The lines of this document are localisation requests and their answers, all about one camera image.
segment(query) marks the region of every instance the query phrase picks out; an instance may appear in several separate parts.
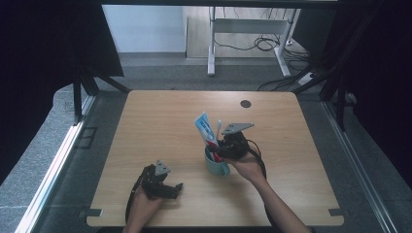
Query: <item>metal bracket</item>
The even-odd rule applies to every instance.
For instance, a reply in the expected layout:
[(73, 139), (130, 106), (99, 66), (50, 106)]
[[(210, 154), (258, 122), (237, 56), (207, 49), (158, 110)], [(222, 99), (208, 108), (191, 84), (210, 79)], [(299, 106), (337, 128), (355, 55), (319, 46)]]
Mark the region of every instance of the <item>metal bracket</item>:
[(167, 174), (171, 172), (171, 170), (164, 165), (164, 163), (161, 160), (158, 160), (155, 163), (155, 170), (154, 170), (154, 175), (155, 176), (161, 176), (163, 174)]
[(252, 126), (254, 126), (253, 123), (230, 123), (222, 134), (234, 134)]

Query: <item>toothpaste tube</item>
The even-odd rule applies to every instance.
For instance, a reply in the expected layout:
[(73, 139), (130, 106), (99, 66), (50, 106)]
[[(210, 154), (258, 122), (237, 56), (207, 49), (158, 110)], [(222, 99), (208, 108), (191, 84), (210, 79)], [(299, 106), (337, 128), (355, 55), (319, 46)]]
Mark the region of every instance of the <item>toothpaste tube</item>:
[[(206, 112), (203, 112), (203, 114), (198, 116), (194, 120), (194, 124), (199, 130), (200, 136), (202, 136), (205, 146), (210, 146), (213, 148), (216, 148), (219, 146), (218, 140), (216, 139), (215, 134), (213, 133), (213, 130), (210, 127), (209, 119), (207, 118)], [(223, 162), (222, 158), (219, 157), (218, 154), (215, 152), (213, 153), (212, 159), (218, 163)]]

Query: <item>table hole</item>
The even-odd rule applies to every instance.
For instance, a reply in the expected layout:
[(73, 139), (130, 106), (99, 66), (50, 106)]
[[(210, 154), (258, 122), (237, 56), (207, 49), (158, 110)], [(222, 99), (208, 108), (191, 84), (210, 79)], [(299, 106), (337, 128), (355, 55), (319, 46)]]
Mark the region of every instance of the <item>table hole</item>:
[(240, 106), (242, 106), (245, 109), (251, 108), (252, 103), (249, 100), (242, 100), (240, 102)]

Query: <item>human arm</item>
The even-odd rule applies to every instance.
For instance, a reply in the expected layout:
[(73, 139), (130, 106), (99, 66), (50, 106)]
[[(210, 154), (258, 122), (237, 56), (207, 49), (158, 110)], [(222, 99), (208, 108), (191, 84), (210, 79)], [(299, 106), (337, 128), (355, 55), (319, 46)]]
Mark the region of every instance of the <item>human arm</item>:
[(128, 222), (122, 233), (140, 233), (160, 208), (163, 200), (159, 197), (149, 199), (143, 187), (139, 186), (131, 204)]
[(263, 176), (257, 159), (250, 153), (238, 160), (225, 159), (239, 174), (257, 189), (267, 211), (279, 228), (285, 233), (301, 233), (310, 230), (291, 208), (273, 190), (266, 178)]

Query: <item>black curtain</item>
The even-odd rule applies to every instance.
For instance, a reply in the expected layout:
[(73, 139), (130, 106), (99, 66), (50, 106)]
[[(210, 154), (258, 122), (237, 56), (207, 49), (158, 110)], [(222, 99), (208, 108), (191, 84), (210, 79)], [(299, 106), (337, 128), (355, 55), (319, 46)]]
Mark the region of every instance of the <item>black curtain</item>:
[(386, 0), (345, 72), (360, 123), (412, 187), (411, 18), (402, 1)]
[(45, 121), (57, 90), (80, 71), (123, 76), (101, 6), (55, 2), (0, 7), (1, 183)]

